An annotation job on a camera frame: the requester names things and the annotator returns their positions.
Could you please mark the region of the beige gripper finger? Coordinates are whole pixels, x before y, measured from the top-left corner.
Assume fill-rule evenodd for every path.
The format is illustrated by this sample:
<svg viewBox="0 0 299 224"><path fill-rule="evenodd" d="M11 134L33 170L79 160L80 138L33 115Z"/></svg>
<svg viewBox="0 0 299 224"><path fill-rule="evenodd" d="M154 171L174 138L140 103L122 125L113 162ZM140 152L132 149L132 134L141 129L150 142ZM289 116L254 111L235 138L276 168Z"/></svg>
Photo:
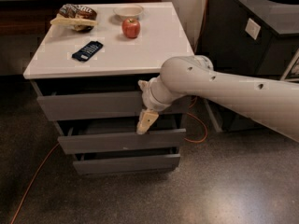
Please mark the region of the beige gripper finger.
<svg viewBox="0 0 299 224"><path fill-rule="evenodd" d="M142 91L145 91L148 87L148 81L146 81L146 80L139 80L137 82L137 84L138 84L140 90L142 90Z"/></svg>
<svg viewBox="0 0 299 224"><path fill-rule="evenodd" d="M144 134L148 131L150 126L159 118L159 114L156 111L143 109L139 116L139 121L136 126L137 134Z"/></svg>

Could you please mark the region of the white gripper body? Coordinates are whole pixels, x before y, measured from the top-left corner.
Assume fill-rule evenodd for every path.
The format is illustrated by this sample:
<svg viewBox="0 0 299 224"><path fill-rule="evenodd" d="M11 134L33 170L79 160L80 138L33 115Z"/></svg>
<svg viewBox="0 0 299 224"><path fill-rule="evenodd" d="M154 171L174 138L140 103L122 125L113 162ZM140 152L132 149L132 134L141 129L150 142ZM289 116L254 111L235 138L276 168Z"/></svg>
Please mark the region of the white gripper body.
<svg viewBox="0 0 299 224"><path fill-rule="evenodd" d="M142 91L144 106L156 112L166 110L174 101L183 97L183 94L170 91L160 77L153 77L148 81L148 87Z"/></svg>

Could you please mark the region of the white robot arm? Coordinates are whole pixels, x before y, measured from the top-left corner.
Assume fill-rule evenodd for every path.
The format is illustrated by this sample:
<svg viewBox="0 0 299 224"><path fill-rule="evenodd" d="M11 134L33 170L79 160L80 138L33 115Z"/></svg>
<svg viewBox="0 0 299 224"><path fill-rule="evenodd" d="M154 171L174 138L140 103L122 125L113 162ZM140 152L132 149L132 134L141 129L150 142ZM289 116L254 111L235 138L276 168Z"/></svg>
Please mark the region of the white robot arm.
<svg viewBox="0 0 299 224"><path fill-rule="evenodd" d="M173 57L160 75L138 82L145 108L136 132L146 133L177 99L194 95L222 105L288 138L299 141L299 85L216 72L205 56Z"/></svg>

